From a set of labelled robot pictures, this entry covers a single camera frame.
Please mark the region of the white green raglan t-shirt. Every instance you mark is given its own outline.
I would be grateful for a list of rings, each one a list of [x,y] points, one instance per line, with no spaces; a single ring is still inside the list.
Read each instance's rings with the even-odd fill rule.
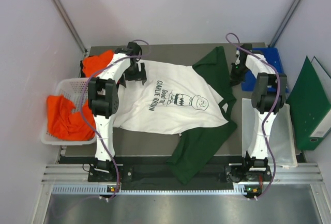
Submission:
[[[187,184],[237,129],[224,48],[213,48],[191,66],[145,61],[145,68],[145,83],[119,87],[114,127],[180,135],[167,165]]]

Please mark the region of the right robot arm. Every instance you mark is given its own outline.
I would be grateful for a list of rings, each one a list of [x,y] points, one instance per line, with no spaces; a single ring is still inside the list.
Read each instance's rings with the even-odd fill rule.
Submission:
[[[255,114],[252,141],[241,168],[232,171],[251,181],[270,172],[268,156],[272,152],[268,140],[274,120],[285,103],[287,76],[269,64],[262,53],[254,53],[252,44],[245,43],[237,47],[236,62],[231,64],[230,85],[244,82],[248,71],[255,77],[251,96]]]

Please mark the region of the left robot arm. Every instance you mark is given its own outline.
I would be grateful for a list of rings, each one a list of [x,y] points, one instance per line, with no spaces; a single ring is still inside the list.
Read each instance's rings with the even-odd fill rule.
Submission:
[[[147,81],[145,64],[139,60],[142,48],[131,41],[125,48],[115,50],[111,62],[87,84],[88,107],[96,126],[96,153],[89,170],[90,182],[115,182],[120,180],[119,169],[114,160],[113,123],[119,108],[118,86],[126,87],[128,81]]]

